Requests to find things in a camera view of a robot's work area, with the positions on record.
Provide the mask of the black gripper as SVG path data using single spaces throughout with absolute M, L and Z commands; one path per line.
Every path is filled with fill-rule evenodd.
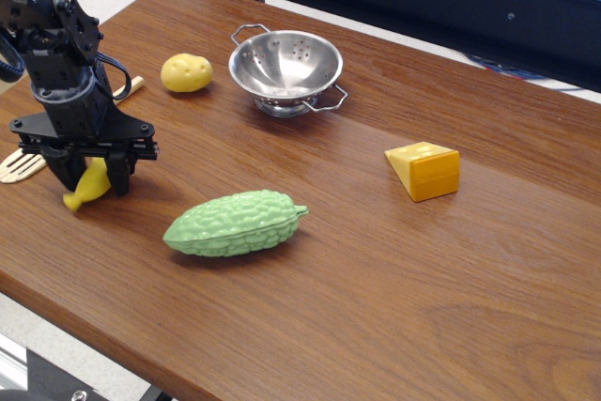
M 43 111 L 9 123 L 21 147 L 44 153 L 51 171 L 71 192 L 87 168 L 84 156 L 105 157 L 116 195 L 126 195 L 136 160 L 158 157 L 154 127 L 116 107 L 103 65 L 36 65 L 29 75 Z

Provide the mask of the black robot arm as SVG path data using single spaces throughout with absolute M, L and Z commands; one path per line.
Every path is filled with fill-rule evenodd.
M 78 0 L 1 0 L 1 79 L 30 78 L 40 113 L 13 119 L 9 128 L 19 146 L 40 155 L 54 175 L 74 191 L 86 159 L 101 158 L 119 196 L 128 193 L 140 160 L 154 160 L 158 145 L 151 124 L 122 113 L 116 102 L 133 88 L 111 88 L 106 66 L 121 64 L 103 54 L 97 18 Z

